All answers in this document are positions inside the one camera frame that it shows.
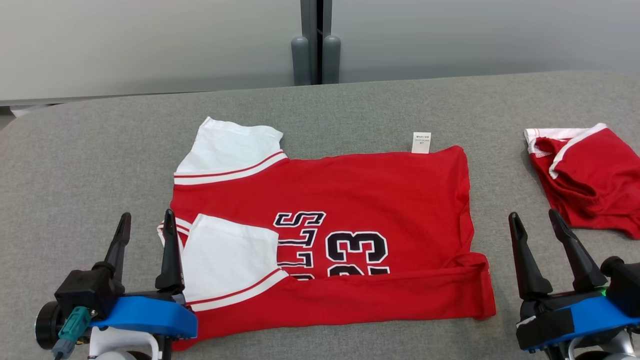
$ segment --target teal connector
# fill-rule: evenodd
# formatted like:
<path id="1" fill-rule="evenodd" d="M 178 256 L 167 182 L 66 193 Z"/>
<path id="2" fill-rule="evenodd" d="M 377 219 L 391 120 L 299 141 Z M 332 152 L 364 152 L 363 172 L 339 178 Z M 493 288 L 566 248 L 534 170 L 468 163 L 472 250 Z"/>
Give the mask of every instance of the teal connector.
<path id="1" fill-rule="evenodd" d="M 58 333 L 58 341 L 51 352 L 55 360 L 68 359 L 76 347 L 76 342 L 89 327 L 91 314 L 84 306 L 77 306 Z"/>

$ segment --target red shorts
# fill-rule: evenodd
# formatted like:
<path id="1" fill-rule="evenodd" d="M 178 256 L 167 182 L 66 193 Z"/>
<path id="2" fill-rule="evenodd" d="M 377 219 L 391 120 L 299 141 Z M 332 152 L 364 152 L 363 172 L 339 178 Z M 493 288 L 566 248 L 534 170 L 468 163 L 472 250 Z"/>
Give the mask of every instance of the red shorts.
<path id="1" fill-rule="evenodd" d="M 640 239 L 640 158 L 605 124 L 527 129 L 529 157 L 549 204 L 572 227 Z"/>

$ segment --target white clothing tag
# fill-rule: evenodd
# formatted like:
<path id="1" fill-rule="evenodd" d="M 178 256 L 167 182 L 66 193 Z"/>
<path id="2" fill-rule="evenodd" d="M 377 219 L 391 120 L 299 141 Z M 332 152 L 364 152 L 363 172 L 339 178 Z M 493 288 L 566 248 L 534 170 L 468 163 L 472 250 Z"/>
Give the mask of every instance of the white clothing tag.
<path id="1" fill-rule="evenodd" d="M 431 145 L 431 133 L 413 133 L 413 146 L 411 152 L 417 154 L 429 154 Z"/>

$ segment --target white partition panel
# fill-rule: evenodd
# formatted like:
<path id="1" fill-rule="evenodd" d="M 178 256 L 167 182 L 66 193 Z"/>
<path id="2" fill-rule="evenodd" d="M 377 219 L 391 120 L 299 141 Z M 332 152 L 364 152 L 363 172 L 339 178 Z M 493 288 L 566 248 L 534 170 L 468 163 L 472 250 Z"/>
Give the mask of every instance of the white partition panel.
<path id="1" fill-rule="evenodd" d="M 333 0 L 340 82 L 564 69 L 640 76 L 640 1 Z"/>
<path id="2" fill-rule="evenodd" d="M 0 0 L 0 13 L 0 104 L 289 86 L 301 35 L 288 0 Z"/>

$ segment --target gray fabric surface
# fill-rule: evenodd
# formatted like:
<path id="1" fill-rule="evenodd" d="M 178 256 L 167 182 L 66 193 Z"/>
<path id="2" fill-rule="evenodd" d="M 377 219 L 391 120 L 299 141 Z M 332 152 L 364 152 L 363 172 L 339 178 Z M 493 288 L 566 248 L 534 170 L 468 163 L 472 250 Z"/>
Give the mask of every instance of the gray fabric surface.
<path id="1" fill-rule="evenodd" d="M 556 291 L 572 275 L 526 153 L 526 127 L 608 124 L 640 150 L 640 82 L 603 72 L 353 83 L 101 99 L 54 106 L 0 132 L 2 359 L 49 359 L 33 320 L 69 271 L 101 259 L 122 212 L 133 217 L 124 284 L 149 290 L 161 264 L 156 225 L 172 172 L 211 116 L 270 125 L 291 158 L 409 151 L 413 131 L 431 150 L 461 145 L 471 177 L 473 250 L 492 266 L 497 316 L 272 329 L 200 343 L 175 359 L 541 359 L 515 338 L 520 299 L 507 215 L 518 211 Z M 640 243 L 578 230 L 597 263 L 640 261 Z M 86 356 L 79 347 L 74 359 Z"/>

